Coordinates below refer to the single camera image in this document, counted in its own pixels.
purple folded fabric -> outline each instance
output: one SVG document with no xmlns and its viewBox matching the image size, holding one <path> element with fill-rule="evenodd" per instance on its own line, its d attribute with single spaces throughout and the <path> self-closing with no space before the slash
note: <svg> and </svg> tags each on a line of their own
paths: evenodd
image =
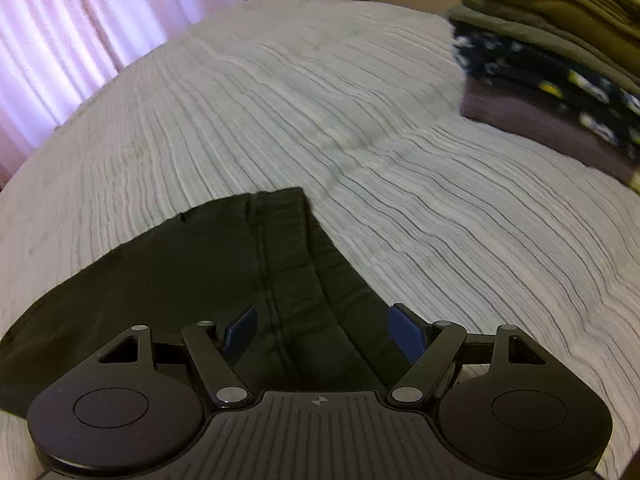
<svg viewBox="0 0 640 480">
<path fill-rule="evenodd" d="M 636 188 L 636 164 L 580 124 L 548 108 L 532 92 L 502 89 L 468 77 L 460 105 L 463 117 L 535 140 Z"/>
</svg>

folded clothes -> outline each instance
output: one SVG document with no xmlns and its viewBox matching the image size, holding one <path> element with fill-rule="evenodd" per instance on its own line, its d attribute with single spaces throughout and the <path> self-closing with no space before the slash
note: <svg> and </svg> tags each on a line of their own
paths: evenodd
<svg viewBox="0 0 640 480">
<path fill-rule="evenodd" d="M 498 0 L 532 10 L 640 75 L 640 2 L 636 0 Z"/>
<path fill-rule="evenodd" d="M 251 305 L 258 332 L 234 370 L 256 394 L 385 395 L 410 368 L 386 304 L 293 188 L 179 214 L 40 298 L 0 342 L 0 409 L 26 416 L 42 390 L 130 326 L 179 338 L 200 320 L 228 326 Z"/>
<path fill-rule="evenodd" d="M 467 77 L 460 114 L 535 140 L 640 190 L 640 171 L 634 162 L 575 123 L 568 108 L 550 104 L 543 95 Z"/>
<path fill-rule="evenodd" d="M 632 96 L 627 96 L 628 103 L 625 102 L 629 108 L 618 103 L 618 108 L 624 109 L 623 116 L 609 104 L 602 103 L 602 100 L 609 99 L 610 88 L 605 90 L 577 72 L 562 71 L 549 64 L 545 69 L 550 77 L 545 78 L 543 70 L 537 66 L 548 61 L 543 53 L 486 31 L 467 29 L 466 34 L 456 37 L 455 50 L 456 60 L 472 77 L 500 79 L 516 83 L 517 88 L 524 86 L 545 92 L 558 104 L 576 110 L 580 124 L 624 151 L 633 160 L 640 158 L 640 107 L 637 106 L 638 100 Z"/>
<path fill-rule="evenodd" d="M 495 0 L 462 0 L 462 3 L 449 11 L 460 22 L 555 52 L 601 73 L 628 92 L 640 94 L 640 76 L 635 76 L 588 41 L 556 27 L 544 17 Z"/>
<path fill-rule="evenodd" d="M 613 109 L 612 113 L 616 117 L 635 121 L 640 129 L 640 100 L 599 73 L 531 44 L 514 41 L 512 38 L 469 26 L 466 23 L 454 24 L 456 25 L 454 37 L 464 38 L 463 43 L 470 44 L 481 52 L 488 50 L 498 62 L 533 72 L 538 79 L 542 78 L 545 82 L 559 86 L 571 84 L 574 87 L 573 90 L 583 92 L 585 97 L 594 98 L 598 104 L 606 105 L 610 110 Z M 590 102 L 583 98 L 580 106 L 589 105 Z"/>
</svg>

metal pivot screw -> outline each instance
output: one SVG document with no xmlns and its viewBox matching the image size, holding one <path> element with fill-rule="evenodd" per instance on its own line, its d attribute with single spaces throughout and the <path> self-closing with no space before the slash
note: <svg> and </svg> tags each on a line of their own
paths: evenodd
<svg viewBox="0 0 640 480">
<path fill-rule="evenodd" d="M 412 386 L 402 386 L 393 390 L 391 396 L 398 402 L 418 402 L 422 398 L 422 392 Z"/>
<path fill-rule="evenodd" d="M 216 397 L 220 402 L 225 404 L 233 404 L 235 402 L 241 402 L 249 396 L 247 390 L 239 388 L 238 386 L 227 386 L 226 388 L 220 388 L 216 392 Z"/>
</svg>

stack of folded clothes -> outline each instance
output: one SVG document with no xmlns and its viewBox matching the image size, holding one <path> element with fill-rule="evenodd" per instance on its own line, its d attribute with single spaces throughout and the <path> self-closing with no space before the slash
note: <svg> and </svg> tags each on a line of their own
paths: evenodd
<svg viewBox="0 0 640 480">
<path fill-rule="evenodd" d="M 461 114 L 536 140 L 640 191 L 640 2 L 462 0 Z"/>
</svg>

textured bedspread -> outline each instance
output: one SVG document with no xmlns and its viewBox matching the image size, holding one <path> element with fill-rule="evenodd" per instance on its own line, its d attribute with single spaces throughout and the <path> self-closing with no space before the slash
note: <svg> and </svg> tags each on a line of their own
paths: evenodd
<svg viewBox="0 0 640 480">
<path fill-rule="evenodd" d="M 461 118 L 449 38 L 400 7 L 252 0 L 128 67 L 0 193 L 0 335 L 177 212 L 303 186 L 386 301 L 471 332 L 518 324 L 598 392 L 599 471 L 617 478 L 640 444 L 640 197 Z M 0 413 L 0 479 L 39 470 Z"/>
</svg>

